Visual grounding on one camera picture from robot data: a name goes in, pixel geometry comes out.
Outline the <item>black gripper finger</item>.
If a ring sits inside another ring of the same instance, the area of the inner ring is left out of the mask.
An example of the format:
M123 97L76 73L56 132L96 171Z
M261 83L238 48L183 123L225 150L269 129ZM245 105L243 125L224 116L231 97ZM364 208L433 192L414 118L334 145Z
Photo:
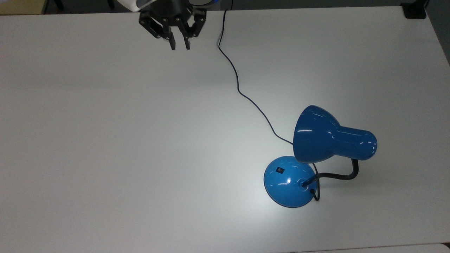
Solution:
M177 16L179 28L187 50L190 50L190 38L198 37L207 19L205 8L186 8Z
M169 42L172 50L175 50L176 43L168 21L161 20L162 24L155 20L149 11L141 12L139 24L147 30L154 38L164 39Z

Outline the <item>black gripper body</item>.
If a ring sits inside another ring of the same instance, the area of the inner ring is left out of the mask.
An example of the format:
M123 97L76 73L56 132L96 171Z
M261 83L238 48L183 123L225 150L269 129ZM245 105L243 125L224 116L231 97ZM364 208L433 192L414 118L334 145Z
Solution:
M149 4L150 15L159 23L177 17L186 8L192 9L188 0L155 0Z

